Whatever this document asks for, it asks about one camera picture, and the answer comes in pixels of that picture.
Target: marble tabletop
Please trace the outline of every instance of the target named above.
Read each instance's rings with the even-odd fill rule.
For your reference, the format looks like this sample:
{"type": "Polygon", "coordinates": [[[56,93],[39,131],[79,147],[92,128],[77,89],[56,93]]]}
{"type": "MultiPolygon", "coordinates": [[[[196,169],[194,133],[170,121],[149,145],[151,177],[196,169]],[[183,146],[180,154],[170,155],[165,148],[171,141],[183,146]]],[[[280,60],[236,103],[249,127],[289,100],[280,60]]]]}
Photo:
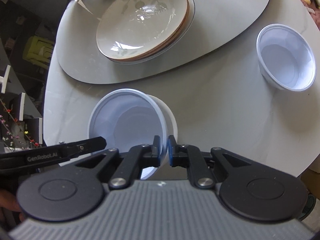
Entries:
{"type": "MultiPolygon", "coordinates": [[[[97,102],[115,89],[133,88],[170,107],[177,120],[179,143],[197,145],[203,151],[223,147],[300,175],[320,152],[320,75],[305,92],[276,90],[266,83],[255,47],[259,31],[272,23],[301,33],[320,65],[320,32],[300,0],[270,0],[247,30],[219,49],[133,82],[91,85],[76,81],[64,73],[54,52],[44,102],[45,142],[86,139],[97,102]]],[[[158,172],[171,178],[185,176],[182,173],[168,165],[158,172]]]]}

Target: plate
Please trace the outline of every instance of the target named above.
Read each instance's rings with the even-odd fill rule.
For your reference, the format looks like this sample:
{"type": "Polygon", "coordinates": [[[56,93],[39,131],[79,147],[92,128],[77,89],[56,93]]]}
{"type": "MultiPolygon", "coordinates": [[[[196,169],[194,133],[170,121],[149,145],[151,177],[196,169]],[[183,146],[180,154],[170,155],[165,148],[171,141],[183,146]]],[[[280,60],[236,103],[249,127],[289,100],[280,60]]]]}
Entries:
{"type": "Polygon", "coordinates": [[[165,46],[167,46],[168,44],[170,44],[172,41],[174,41],[181,33],[181,31],[184,29],[185,27],[185,23],[188,19],[188,16],[189,16],[189,2],[187,0],[187,12],[186,12],[186,15],[183,19],[183,21],[181,22],[180,26],[178,27],[178,29],[176,29],[176,31],[169,37],[167,38],[164,42],[162,42],[161,44],[159,44],[158,46],[156,46],[155,48],[147,51],[146,53],[143,53],[139,56],[136,56],[136,57],[132,57],[132,58],[129,58],[129,59],[123,59],[123,60],[120,60],[120,61],[133,61],[133,60],[138,60],[138,59],[142,59],[142,58],[145,58],[145,57],[148,57],[152,54],[155,54],[157,51],[160,51],[161,49],[163,49],[165,46]]]}
{"type": "Polygon", "coordinates": [[[137,60],[115,60],[115,59],[110,59],[116,63],[120,63],[120,64],[124,64],[124,65],[131,65],[131,64],[138,64],[138,63],[142,63],[148,60],[151,60],[155,57],[158,57],[159,55],[161,55],[162,53],[166,52],[167,50],[169,50],[173,45],[175,45],[185,34],[186,32],[189,30],[189,28],[191,27],[191,24],[193,22],[193,19],[195,17],[195,12],[196,12],[196,6],[195,6],[195,2],[193,0],[188,0],[189,2],[189,14],[188,14],[188,18],[184,21],[183,26],[181,26],[181,31],[178,33],[177,37],[173,36],[171,40],[167,41],[167,46],[164,45],[163,49],[157,51],[154,54],[151,54],[150,56],[141,58],[141,59],[137,59],[137,60]]]}
{"type": "Polygon", "coordinates": [[[111,59],[142,55],[175,33],[187,7],[187,0],[116,0],[98,25],[97,46],[111,59]]]}

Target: finger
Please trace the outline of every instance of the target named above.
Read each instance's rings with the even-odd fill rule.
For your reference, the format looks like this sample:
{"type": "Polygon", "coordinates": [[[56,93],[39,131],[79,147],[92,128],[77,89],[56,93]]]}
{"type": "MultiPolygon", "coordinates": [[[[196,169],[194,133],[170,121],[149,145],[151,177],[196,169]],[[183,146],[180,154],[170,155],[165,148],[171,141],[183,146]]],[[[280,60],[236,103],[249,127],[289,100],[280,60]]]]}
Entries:
{"type": "Polygon", "coordinates": [[[4,207],[11,211],[21,211],[16,197],[4,189],[0,189],[0,207],[4,207]]]}
{"type": "Polygon", "coordinates": [[[0,208],[0,221],[1,221],[1,222],[5,222],[5,217],[4,217],[2,208],[0,208]]]}
{"type": "Polygon", "coordinates": [[[21,222],[23,222],[26,218],[24,217],[24,215],[22,213],[19,214],[19,219],[21,222]]]}

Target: white bowl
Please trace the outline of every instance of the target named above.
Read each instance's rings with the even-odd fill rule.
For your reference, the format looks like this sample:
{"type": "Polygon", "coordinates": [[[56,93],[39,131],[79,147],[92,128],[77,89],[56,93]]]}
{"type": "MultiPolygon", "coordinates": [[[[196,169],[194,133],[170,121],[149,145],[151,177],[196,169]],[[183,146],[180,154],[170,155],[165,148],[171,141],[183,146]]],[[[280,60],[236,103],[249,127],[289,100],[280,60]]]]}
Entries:
{"type": "Polygon", "coordinates": [[[186,19],[186,25],[185,25],[184,29],[181,30],[179,36],[174,41],[172,41],[168,46],[165,46],[164,48],[162,48],[161,50],[157,51],[154,54],[151,54],[150,56],[147,56],[147,57],[144,57],[144,58],[141,58],[141,59],[137,59],[137,60],[119,61],[119,60],[111,59],[111,58],[110,58],[110,60],[114,61],[116,63],[119,63],[119,64],[124,64],[124,65],[137,64],[137,63],[142,63],[142,62],[151,60],[151,59],[153,59],[155,57],[158,57],[162,53],[164,53],[167,50],[169,50],[173,45],[175,45],[187,33],[187,31],[189,30],[189,28],[190,28],[190,26],[191,26],[191,24],[193,22],[193,19],[195,17],[195,12],[196,12],[195,2],[194,2],[194,0],[188,0],[188,2],[189,2],[189,5],[190,5],[190,9],[189,9],[188,18],[186,19]]]}
{"type": "MultiPolygon", "coordinates": [[[[176,119],[171,111],[171,109],[159,98],[156,98],[152,95],[148,95],[151,97],[151,99],[153,101],[156,102],[156,104],[159,106],[159,108],[161,109],[163,115],[164,115],[164,119],[165,122],[167,124],[167,128],[168,128],[168,134],[169,135],[173,135],[175,140],[178,141],[178,126],[177,126],[177,122],[176,119]]],[[[161,166],[163,166],[165,163],[167,163],[169,161],[168,158],[168,152],[165,155],[165,158],[163,159],[163,161],[161,162],[161,166]]],[[[142,170],[142,174],[140,179],[148,179],[150,178],[157,170],[158,168],[155,167],[148,167],[148,168],[144,168],[142,170]]]]}
{"type": "Polygon", "coordinates": [[[306,40],[294,29],[271,24],[257,38],[259,68],[278,89],[304,91],[316,78],[316,61],[306,40]]]}
{"type": "Polygon", "coordinates": [[[147,53],[175,33],[187,8],[187,0],[116,0],[98,25],[97,46],[117,60],[147,53]]]}
{"type": "Polygon", "coordinates": [[[167,125],[159,106],[145,93],[118,89],[104,96],[92,111],[88,138],[102,136],[107,148],[127,152],[139,144],[152,144],[160,137],[161,159],[167,153],[167,125]]]}

